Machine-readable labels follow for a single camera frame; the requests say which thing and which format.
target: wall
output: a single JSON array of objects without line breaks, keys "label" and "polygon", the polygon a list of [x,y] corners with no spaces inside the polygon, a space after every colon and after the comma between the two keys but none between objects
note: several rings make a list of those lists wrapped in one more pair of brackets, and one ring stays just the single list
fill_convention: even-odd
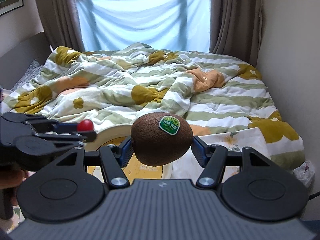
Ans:
[{"label": "wall", "polygon": [[35,0],[0,16],[0,57],[20,42],[43,31]]},{"label": "wall", "polygon": [[[262,8],[257,68],[316,166],[314,193],[320,190],[320,0],[263,0]],[[308,202],[304,219],[320,219],[320,197]]]}]

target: gray curtain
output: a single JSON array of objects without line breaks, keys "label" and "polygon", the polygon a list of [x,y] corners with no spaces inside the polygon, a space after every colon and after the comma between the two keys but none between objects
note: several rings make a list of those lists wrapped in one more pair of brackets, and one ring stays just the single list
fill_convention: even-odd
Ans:
[{"label": "gray curtain", "polygon": [[261,0],[211,0],[210,52],[256,65]]},{"label": "gray curtain", "polygon": [[36,0],[44,32],[55,49],[66,46],[83,52],[76,0]]}]

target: headboard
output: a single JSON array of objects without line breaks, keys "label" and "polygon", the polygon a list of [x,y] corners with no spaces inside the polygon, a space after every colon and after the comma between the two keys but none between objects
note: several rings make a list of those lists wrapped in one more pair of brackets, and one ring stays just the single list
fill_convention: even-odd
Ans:
[{"label": "headboard", "polygon": [[0,84],[4,89],[12,89],[34,59],[43,65],[50,54],[50,45],[44,32],[21,42],[0,57]]}]

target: red ball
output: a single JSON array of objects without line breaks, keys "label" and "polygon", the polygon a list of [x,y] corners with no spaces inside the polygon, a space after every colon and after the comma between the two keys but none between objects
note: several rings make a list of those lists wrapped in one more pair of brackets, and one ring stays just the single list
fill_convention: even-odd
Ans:
[{"label": "red ball", "polygon": [[77,131],[93,131],[93,122],[89,119],[81,121],[77,126]]}]

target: brown kiwi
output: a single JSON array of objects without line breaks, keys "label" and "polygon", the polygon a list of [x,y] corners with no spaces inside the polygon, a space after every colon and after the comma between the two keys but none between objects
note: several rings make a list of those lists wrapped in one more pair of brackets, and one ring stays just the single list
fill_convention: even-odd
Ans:
[{"label": "brown kiwi", "polygon": [[[180,122],[180,128],[175,135],[170,135],[159,127],[161,118],[166,115],[173,116]],[[161,166],[177,160],[190,148],[192,140],[190,125],[175,114],[145,114],[131,127],[135,155],[141,163],[148,166]]]}]

